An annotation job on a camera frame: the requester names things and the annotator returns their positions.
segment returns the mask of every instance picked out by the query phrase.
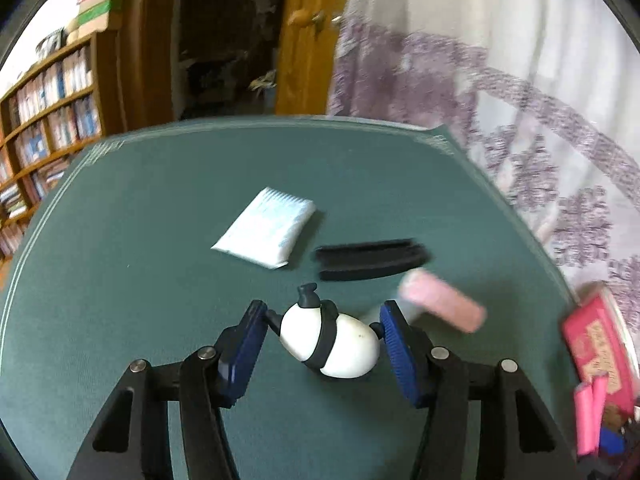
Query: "black strap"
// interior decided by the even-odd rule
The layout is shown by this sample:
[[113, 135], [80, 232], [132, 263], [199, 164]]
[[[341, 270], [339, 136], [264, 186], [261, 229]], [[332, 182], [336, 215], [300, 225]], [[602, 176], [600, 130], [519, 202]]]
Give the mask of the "black strap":
[[309, 368], [313, 370], [324, 368], [326, 360], [334, 348], [335, 336], [338, 332], [335, 323], [336, 319], [338, 319], [338, 308], [335, 306], [335, 303], [331, 300], [322, 300], [320, 302], [321, 323], [318, 342], [309, 359], [303, 361]]

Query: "metal screw head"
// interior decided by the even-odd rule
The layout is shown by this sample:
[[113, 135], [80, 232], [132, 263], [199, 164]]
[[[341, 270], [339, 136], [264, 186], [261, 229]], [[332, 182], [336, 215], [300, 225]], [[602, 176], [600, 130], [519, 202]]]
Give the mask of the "metal screw head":
[[434, 359], [447, 359], [449, 357], [449, 350], [444, 348], [444, 346], [434, 346], [431, 349], [431, 357]]
[[146, 361], [144, 359], [136, 359], [129, 365], [129, 370], [137, 374], [146, 368]]
[[518, 364], [513, 359], [503, 359], [500, 363], [500, 367], [510, 374], [513, 374], [518, 369]]
[[213, 359], [216, 356], [216, 349], [213, 346], [203, 346], [198, 350], [198, 357], [202, 360]]

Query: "blue object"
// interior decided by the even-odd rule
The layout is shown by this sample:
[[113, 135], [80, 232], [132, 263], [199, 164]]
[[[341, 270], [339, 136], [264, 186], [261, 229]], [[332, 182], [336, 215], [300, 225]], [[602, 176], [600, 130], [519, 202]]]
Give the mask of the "blue object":
[[386, 353], [398, 385], [415, 408], [424, 408], [429, 394], [429, 359], [433, 344], [421, 330], [412, 328], [400, 312], [398, 304], [385, 301], [380, 307], [380, 323], [385, 330]]
[[223, 397], [230, 407], [244, 396], [251, 379], [267, 334], [266, 312], [266, 304], [260, 300], [253, 300], [240, 323], [224, 329], [216, 342], [216, 350], [221, 352], [216, 393]]
[[616, 456], [625, 452], [625, 439], [619, 433], [600, 429], [600, 450], [604, 450], [609, 456]]
[[389, 303], [391, 302], [385, 301], [380, 307], [380, 323], [385, 328], [386, 353], [402, 394], [415, 406], [418, 403], [419, 392], [414, 358], [404, 341], [401, 326], [393, 316]]

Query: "blue gripper pad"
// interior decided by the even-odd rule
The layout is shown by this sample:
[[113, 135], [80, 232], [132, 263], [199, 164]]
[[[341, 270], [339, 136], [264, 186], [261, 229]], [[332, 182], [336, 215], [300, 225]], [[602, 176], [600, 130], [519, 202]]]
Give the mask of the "blue gripper pad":
[[233, 404], [244, 396], [262, 348], [268, 325], [264, 317], [267, 305], [253, 300], [237, 326], [223, 340], [218, 361], [217, 394]]
[[407, 324], [393, 300], [385, 301], [380, 307], [380, 323], [385, 329], [386, 353], [402, 394], [416, 408], [423, 408], [428, 394], [429, 345], [416, 337], [416, 329]]

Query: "books on shelf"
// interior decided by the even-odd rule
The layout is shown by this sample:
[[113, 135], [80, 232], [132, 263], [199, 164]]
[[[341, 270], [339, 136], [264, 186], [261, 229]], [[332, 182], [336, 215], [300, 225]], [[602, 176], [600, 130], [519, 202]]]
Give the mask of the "books on shelf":
[[96, 136], [102, 130], [92, 96], [77, 99], [71, 105], [50, 113], [48, 119], [54, 150]]
[[22, 168], [51, 154], [43, 121], [30, 126], [15, 139], [15, 153]]
[[24, 225], [13, 224], [0, 230], [0, 250], [4, 256], [11, 256], [18, 250], [25, 229]]
[[40, 200], [42, 200], [49, 191], [56, 187], [58, 181], [65, 174], [66, 168], [69, 167], [71, 160], [71, 156], [61, 157], [44, 165], [31, 175], [33, 187], [35, 188]]
[[17, 184], [13, 184], [0, 192], [0, 204], [2, 204], [9, 218], [14, 218], [27, 211], [27, 205]]
[[91, 51], [85, 45], [27, 81], [9, 98], [12, 130], [92, 83]]

